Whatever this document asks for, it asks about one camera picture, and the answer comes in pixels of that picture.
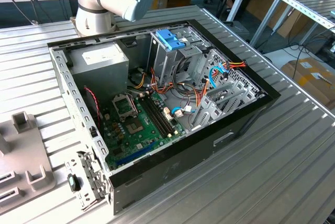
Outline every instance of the red cable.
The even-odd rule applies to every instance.
[[[95,105],[96,105],[96,113],[97,113],[97,116],[98,116],[98,128],[100,128],[100,115],[99,115],[100,110],[99,110],[99,106],[98,106],[98,101],[97,101],[94,93],[89,88],[84,87],[84,89],[87,90],[93,97],[93,100],[94,100]]]

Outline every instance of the open computer tower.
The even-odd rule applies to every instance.
[[[48,44],[86,210],[118,213],[244,134],[280,96],[195,20]]]

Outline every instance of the metal shelf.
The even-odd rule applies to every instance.
[[[274,27],[274,30],[283,22],[290,10],[293,8],[308,16],[326,29],[330,29],[332,32],[335,32],[335,18],[330,15],[330,12],[332,10],[335,10],[335,0],[275,0],[269,11],[265,15],[254,37],[252,38],[250,42],[251,46],[256,45],[266,25],[278,8],[278,4],[280,3],[280,1],[287,3],[289,6],[283,12],[282,16]]]

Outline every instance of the aluminum profile table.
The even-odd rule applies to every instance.
[[[326,29],[335,32],[335,18],[330,15],[330,12],[335,10],[335,0],[275,0],[252,38],[250,42],[251,46],[256,45],[281,1],[287,3],[288,6],[273,28],[274,31],[282,24],[291,9],[296,9],[315,21],[315,24],[306,33],[300,44],[303,44],[307,40],[317,25],[322,25]]]
[[[62,100],[46,42],[74,38],[70,22],[0,30],[0,119],[36,116],[57,186],[0,216],[0,223],[322,223],[335,208],[335,117],[208,11],[150,11],[122,30],[196,19],[281,97],[240,139],[112,216],[101,202],[82,212],[64,160],[80,139]]]

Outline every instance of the hinge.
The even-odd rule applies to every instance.
[[[77,152],[65,166],[71,191],[76,194],[82,210],[87,210],[110,193],[108,178],[93,153]]]

